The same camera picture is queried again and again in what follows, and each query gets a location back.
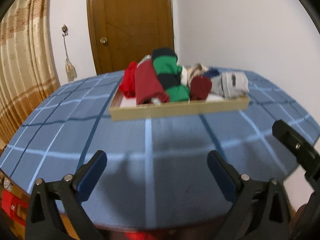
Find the rolled red cloth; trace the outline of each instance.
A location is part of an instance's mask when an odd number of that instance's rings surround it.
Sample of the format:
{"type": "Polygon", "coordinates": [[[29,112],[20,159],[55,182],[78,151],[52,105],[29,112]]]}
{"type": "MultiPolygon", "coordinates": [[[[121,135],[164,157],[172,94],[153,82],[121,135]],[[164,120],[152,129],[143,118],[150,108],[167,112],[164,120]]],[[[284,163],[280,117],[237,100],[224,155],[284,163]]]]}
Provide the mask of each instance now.
{"type": "Polygon", "coordinates": [[[206,100],[211,91],[212,83],[207,77],[194,77],[190,85],[190,100],[206,100]]]}
{"type": "Polygon", "coordinates": [[[152,98],[158,98],[162,103],[170,101],[170,97],[157,78],[152,59],[145,61],[136,69],[134,80],[137,105],[148,104],[152,98]]]}
{"type": "Polygon", "coordinates": [[[138,63],[131,62],[127,69],[124,71],[123,79],[119,85],[120,91],[126,98],[136,97],[136,88],[134,84],[134,73],[136,71],[138,63]]]}

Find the blue plaid tablecloth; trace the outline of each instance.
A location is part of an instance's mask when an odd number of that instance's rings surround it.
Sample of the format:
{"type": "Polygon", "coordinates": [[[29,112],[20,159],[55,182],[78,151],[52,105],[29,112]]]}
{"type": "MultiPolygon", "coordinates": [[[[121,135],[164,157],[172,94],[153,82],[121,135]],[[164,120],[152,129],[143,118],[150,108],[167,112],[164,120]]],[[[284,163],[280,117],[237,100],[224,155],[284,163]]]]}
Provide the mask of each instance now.
{"type": "Polygon", "coordinates": [[[95,224],[167,228],[224,215],[231,204],[207,168],[210,150],[239,173],[284,180],[297,163],[273,138],[274,121],[283,119],[313,145],[320,134],[294,99],[260,75],[245,74],[251,99],[245,111],[123,122],[112,122],[108,112],[123,71],[64,85],[18,129],[0,168],[30,193],[36,178],[60,180],[103,150],[107,167],[82,203],[95,224]]]}

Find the cardboard box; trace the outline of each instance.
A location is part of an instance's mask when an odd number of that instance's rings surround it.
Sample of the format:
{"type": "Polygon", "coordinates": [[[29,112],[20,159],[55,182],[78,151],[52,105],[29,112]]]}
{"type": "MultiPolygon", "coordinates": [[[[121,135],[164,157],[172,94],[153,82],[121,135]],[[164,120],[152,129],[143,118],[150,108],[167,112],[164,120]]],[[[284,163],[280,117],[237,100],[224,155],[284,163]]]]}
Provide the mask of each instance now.
{"type": "Polygon", "coordinates": [[[247,109],[250,99],[247,96],[216,101],[190,101],[162,103],[161,105],[145,104],[120,107],[123,93],[117,89],[114,94],[109,112],[113,121],[179,116],[186,114],[206,114],[222,111],[247,109]]]}

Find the wooden door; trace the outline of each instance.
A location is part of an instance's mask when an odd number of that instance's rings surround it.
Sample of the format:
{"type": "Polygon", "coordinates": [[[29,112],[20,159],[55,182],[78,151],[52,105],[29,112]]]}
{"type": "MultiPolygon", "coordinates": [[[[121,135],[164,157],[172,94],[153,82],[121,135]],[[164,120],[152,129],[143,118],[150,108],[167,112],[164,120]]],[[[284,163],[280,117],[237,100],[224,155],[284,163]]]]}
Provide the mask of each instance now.
{"type": "Polygon", "coordinates": [[[97,74],[126,69],[159,47],[173,49],[171,0],[87,0],[97,74]]]}

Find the curtain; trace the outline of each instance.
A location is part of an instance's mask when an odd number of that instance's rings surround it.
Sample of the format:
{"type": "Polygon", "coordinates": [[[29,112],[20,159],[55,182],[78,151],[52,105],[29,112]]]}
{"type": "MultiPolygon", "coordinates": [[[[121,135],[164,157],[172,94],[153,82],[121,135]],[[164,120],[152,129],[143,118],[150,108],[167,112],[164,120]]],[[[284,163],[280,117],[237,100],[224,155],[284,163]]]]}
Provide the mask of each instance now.
{"type": "Polygon", "coordinates": [[[0,139],[5,144],[57,89],[47,8],[48,0],[16,0],[0,22],[0,139]]]}

